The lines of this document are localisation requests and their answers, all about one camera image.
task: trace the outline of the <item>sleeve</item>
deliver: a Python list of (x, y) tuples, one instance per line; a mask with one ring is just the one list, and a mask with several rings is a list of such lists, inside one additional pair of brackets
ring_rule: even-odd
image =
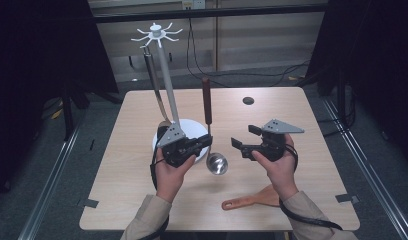
[[(303, 217), (315, 218), (329, 221), (323, 212), (316, 206), (316, 204), (303, 192), (300, 191), (294, 196), (284, 201), (284, 206), (291, 212)], [(340, 231), (332, 228), (325, 228), (306, 223), (297, 222), (289, 219), (292, 225), (294, 235), (300, 240), (311, 239), (357, 239), (352, 232)]]
[(169, 216), (172, 205), (154, 195), (147, 195), (121, 240), (140, 239), (156, 232)]

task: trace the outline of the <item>light wood tabletop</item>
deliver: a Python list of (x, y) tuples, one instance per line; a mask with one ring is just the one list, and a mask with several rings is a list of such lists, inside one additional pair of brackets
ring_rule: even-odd
[[(165, 91), (160, 91), (168, 116)], [(205, 124), (201, 89), (174, 90), (181, 119)], [(254, 104), (243, 103), (252, 97)], [(304, 91), (295, 87), (212, 89), (212, 152), (226, 156), (229, 168), (213, 175), (205, 159), (186, 174), (170, 212), (167, 231), (290, 231), (291, 225), (279, 208), (255, 204), (224, 211), (223, 201), (257, 193), (270, 184), (257, 162), (243, 159), (231, 146), (231, 137), (244, 144), (260, 144), (261, 138), (248, 132), (248, 125), (262, 127), (278, 119), (303, 128), (291, 134), (299, 155), (295, 173), (297, 186), (319, 206), (328, 218), (344, 230), (356, 230), (360, 223), (351, 202), (338, 203), (345, 194)], [(123, 230), (134, 218), (146, 194), (155, 194), (149, 171), (152, 139), (163, 117), (153, 91), (126, 94), (104, 153), (89, 199), (96, 208), (85, 207), (80, 226), (85, 230)]]

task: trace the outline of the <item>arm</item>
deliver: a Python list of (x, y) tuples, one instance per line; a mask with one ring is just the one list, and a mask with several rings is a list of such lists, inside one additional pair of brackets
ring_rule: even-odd
[[(286, 144), (294, 146), (294, 142), (289, 134), (285, 134)], [(295, 158), (285, 151), (282, 158), (275, 162), (270, 162), (266, 157), (257, 151), (252, 152), (254, 158), (267, 171), (267, 176), (272, 182), (273, 188), (279, 194), (284, 206), (291, 212), (303, 217), (328, 220), (323, 212), (307, 197), (304, 192), (298, 191), (294, 180)], [(353, 233), (340, 231), (332, 228), (319, 227), (289, 219), (294, 235), (302, 239), (356, 239)]]
[(164, 160), (159, 161), (163, 159), (161, 149), (157, 150), (156, 159), (157, 193), (155, 196), (145, 197), (135, 218), (124, 231), (122, 240), (141, 239), (160, 229), (169, 216), (186, 172), (194, 165), (195, 155), (178, 168), (170, 166)]

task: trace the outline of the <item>white round base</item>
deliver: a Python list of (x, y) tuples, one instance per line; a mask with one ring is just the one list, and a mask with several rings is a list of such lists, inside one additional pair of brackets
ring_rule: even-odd
[[(199, 138), (208, 133), (207, 129), (199, 122), (190, 119), (180, 119), (180, 127), (188, 138)], [(155, 143), (157, 142), (157, 133), (152, 139), (152, 150), (154, 151)], [(200, 155), (195, 159), (195, 163), (201, 160), (207, 153), (208, 147), (201, 150)]]

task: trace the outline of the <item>wooden spatula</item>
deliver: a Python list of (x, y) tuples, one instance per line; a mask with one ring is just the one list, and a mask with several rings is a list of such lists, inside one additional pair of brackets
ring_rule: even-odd
[(241, 207), (251, 206), (256, 203), (272, 207), (279, 207), (279, 195), (273, 189), (272, 184), (263, 188), (260, 192), (254, 195), (226, 200), (222, 203), (222, 209), (227, 211)]

